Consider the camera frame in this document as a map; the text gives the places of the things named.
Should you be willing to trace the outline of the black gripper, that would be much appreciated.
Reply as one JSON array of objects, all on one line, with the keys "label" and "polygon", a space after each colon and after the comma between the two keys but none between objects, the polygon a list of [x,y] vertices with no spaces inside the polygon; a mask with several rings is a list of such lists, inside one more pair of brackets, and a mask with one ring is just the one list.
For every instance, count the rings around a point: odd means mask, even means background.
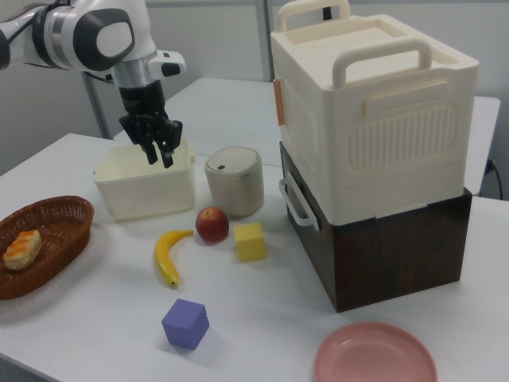
[{"label": "black gripper", "polygon": [[[146,154],[148,163],[157,161],[153,146],[153,116],[164,115],[165,97],[160,80],[138,88],[120,88],[120,96],[125,110],[129,113],[119,119],[123,130],[133,144],[138,144]],[[173,153],[181,144],[183,124],[178,120],[163,117],[157,128],[157,146],[161,153],[163,166],[173,165]]]}]

